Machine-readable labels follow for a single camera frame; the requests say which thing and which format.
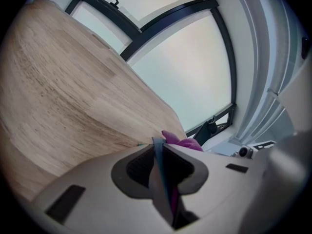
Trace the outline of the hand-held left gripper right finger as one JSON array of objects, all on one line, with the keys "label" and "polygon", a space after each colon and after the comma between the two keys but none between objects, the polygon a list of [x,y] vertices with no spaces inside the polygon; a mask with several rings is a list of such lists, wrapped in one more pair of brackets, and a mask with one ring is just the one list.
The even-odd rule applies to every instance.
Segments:
[{"label": "hand-held left gripper right finger", "polygon": [[198,220],[176,231],[178,234],[241,234],[248,223],[251,205],[268,163],[268,151],[259,151],[254,159],[216,155],[167,144],[180,156],[201,161],[208,178],[195,193],[183,195],[185,208]]}]

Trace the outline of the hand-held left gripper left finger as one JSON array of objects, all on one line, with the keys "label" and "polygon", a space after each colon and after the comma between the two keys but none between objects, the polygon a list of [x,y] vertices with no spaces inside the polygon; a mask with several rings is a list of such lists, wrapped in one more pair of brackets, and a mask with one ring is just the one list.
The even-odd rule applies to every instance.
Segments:
[{"label": "hand-held left gripper left finger", "polygon": [[[171,226],[158,213],[151,199],[125,195],[111,178],[113,165],[142,145],[85,161],[54,180],[33,200],[45,227],[54,234],[168,234]],[[66,219],[59,223],[49,210],[73,186],[84,189]]]}]

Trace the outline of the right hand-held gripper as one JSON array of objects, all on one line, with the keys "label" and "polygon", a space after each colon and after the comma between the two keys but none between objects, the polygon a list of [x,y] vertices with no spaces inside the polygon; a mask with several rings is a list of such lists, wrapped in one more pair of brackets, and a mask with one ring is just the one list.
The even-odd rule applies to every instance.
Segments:
[{"label": "right hand-held gripper", "polygon": [[239,151],[234,152],[231,157],[254,159],[256,154],[262,149],[269,149],[276,144],[275,141],[268,140],[254,144],[243,145]]}]

